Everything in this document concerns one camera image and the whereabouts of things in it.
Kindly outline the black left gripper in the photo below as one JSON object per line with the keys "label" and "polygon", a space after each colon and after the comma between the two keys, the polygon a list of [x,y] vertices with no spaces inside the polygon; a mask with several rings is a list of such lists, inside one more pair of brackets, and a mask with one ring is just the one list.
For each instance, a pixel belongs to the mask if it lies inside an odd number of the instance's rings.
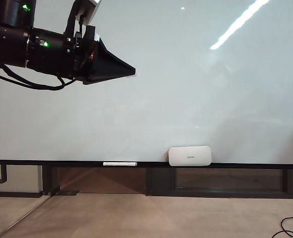
{"label": "black left gripper", "polygon": [[68,24],[64,32],[63,78],[90,85],[136,74],[134,67],[106,49],[94,26],[87,25],[84,34],[74,29],[74,24]]}

